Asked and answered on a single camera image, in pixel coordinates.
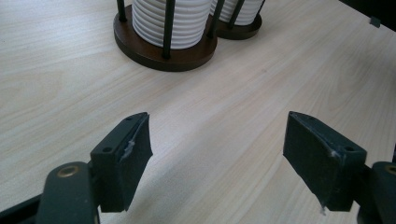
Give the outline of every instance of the round wooden base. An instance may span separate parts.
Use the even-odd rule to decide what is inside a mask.
[[[170,59],[163,58],[163,48],[159,48],[142,39],[132,26],[132,5],[125,8],[128,21],[119,21],[119,14],[114,18],[114,36],[117,45],[129,58],[146,67],[166,71],[183,72],[207,63],[215,52],[218,40],[206,36],[211,18],[206,22],[203,37],[198,44],[188,49],[171,49]]]
[[[259,32],[260,27],[262,27],[262,17],[258,14],[250,25],[235,25],[233,29],[229,29],[227,25],[228,22],[219,21],[218,29],[216,31],[218,37],[231,40],[249,39],[256,35],[257,32]]]

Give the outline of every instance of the white cup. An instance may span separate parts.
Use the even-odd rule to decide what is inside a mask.
[[[176,0],[171,49],[187,49],[204,33],[211,0]],[[166,0],[134,0],[133,27],[150,44],[163,46]]]
[[[225,0],[219,19],[221,21],[229,22],[233,15],[238,0]],[[218,0],[213,0],[210,8],[210,14],[215,12]],[[262,0],[245,0],[244,5],[236,18],[235,25],[250,25],[256,18],[257,13],[262,5]]]

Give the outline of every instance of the brass screw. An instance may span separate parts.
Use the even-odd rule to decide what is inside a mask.
[[[396,175],[396,166],[395,165],[387,165],[385,169],[393,175]]]
[[[78,172],[78,166],[71,165],[71,166],[66,166],[62,170],[58,172],[59,177],[69,177],[71,175],[74,175]]]

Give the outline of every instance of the wood grain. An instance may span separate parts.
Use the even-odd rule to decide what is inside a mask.
[[[270,0],[256,36],[219,39],[204,66],[165,73],[118,49],[116,13],[116,1],[0,1],[0,210],[147,111],[154,156],[130,210],[103,223],[356,223],[356,204],[320,213],[282,156],[286,119],[317,117],[365,148],[368,165],[390,161],[390,29],[335,0]]]

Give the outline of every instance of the black metal rod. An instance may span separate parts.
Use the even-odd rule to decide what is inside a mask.
[[[0,212],[0,223],[34,223],[41,194]]]
[[[222,11],[222,7],[224,6],[225,0],[219,0],[216,5],[215,12],[213,13],[212,22],[210,23],[209,31],[207,32],[207,37],[213,38],[215,36],[216,29],[218,28],[218,21]]]
[[[171,57],[171,42],[176,0],[166,0],[165,26],[163,27],[163,58]]]
[[[262,6],[264,6],[264,2],[265,2],[265,0],[262,0],[262,5],[260,6],[260,9],[259,9],[259,11],[257,12],[257,15],[259,15],[260,12],[262,11]]]
[[[238,18],[239,12],[241,11],[242,5],[244,5],[245,0],[238,0],[236,3],[235,9],[233,10],[233,15],[230,18],[230,21],[227,24],[228,29],[233,29],[235,25],[236,18]]]
[[[119,21],[127,21],[125,16],[125,5],[123,0],[117,0],[117,7],[119,8]]]

